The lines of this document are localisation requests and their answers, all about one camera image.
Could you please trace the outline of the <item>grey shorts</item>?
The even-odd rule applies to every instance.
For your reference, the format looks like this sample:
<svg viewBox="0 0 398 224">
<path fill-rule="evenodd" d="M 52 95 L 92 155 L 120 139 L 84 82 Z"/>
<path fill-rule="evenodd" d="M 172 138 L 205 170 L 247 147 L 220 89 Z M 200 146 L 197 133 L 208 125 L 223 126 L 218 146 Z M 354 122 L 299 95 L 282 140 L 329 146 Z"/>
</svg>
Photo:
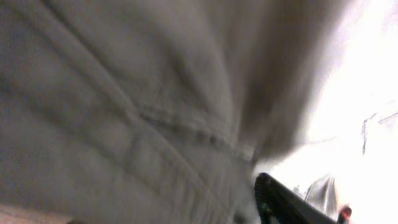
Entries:
<svg viewBox="0 0 398 224">
<path fill-rule="evenodd" d="M 1 203 L 251 223 L 349 1 L 1 2 Z"/>
</svg>

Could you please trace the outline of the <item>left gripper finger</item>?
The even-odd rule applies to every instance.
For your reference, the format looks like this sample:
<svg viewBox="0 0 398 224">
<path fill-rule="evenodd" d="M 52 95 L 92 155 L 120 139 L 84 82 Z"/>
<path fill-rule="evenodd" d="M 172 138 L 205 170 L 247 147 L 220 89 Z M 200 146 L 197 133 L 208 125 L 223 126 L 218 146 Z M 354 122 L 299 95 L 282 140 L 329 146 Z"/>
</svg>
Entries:
<svg viewBox="0 0 398 224">
<path fill-rule="evenodd" d="M 336 224 L 267 173 L 256 177 L 254 196 L 261 224 Z"/>
</svg>

